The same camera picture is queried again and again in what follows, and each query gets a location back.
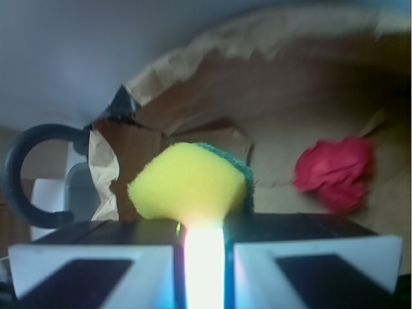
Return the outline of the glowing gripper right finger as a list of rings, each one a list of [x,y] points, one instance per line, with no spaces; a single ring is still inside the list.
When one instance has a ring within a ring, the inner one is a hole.
[[[226,308],[402,308],[402,239],[326,214],[230,215]]]

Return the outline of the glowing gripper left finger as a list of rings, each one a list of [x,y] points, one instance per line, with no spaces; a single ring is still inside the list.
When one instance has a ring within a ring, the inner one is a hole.
[[[8,250],[18,308],[184,308],[185,228],[76,223]]]

